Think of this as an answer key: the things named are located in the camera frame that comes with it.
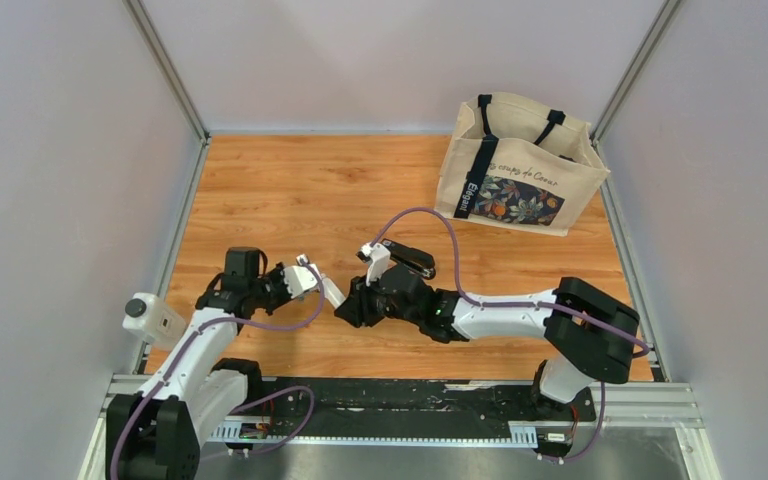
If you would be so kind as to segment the black stapler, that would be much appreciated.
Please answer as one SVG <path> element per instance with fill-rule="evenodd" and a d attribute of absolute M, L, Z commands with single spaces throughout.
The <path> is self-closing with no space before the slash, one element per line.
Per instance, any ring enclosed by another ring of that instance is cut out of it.
<path fill-rule="evenodd" d="M 389 251 L 393 262 L 404 265 L 425 280 L 436 277 L 436 263 L 430 253 L 387 238 L 381 244 Z"/>

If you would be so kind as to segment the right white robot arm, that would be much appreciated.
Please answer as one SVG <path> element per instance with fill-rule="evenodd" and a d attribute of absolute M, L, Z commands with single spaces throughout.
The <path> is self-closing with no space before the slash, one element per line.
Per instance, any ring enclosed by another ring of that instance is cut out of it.
<path fill-rule="evenodd" d="M 594 382 L 626 383 L 633 359 L 648 352 L 637 336 L 639 314 L 577 277 L 564 277 L 556 288 L 538 293 L 482 296 L 435 289 L 397 265 L 376 280 L 353 278 L 335 314 L 355 328 L 383 319 L 405 321 L 444 344 L 542 338 L 557 354 L 538 368 L 530 403 L 546 419 L 558 417 Z"/>

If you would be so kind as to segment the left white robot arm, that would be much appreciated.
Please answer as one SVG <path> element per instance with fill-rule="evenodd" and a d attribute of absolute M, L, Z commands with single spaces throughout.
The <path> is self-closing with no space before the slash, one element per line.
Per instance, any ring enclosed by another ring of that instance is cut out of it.
<path fill-rule="evenodd" d="M 123 326 L 169 355 L 133 393 L 113 396 L 106 410 L 108 479 L 192 479 L 210 435 L 235 408 L 254 414 L 266 389 L 257 362 L 222 352 L 253 314 L 272 314 L 323 284 L 306 256 L 296 264 L 264 267 L 254 247 L 232 247 L 223 270 L 184 319 L 155 295 L 138 293 L 126 305 Z"/>

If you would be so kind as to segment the white stapler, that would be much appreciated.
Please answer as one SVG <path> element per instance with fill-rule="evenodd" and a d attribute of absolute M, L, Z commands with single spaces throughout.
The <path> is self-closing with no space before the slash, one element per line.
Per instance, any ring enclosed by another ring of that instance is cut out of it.
<path fill-rule="evenodd" d="M 314 263 L 308 263 L 304 266 L 309 274 L 308 291 L 323 293 L 325 299 L 334 310 L 339 308 L 346 300 L 346 296 L 337 284 Z"/>

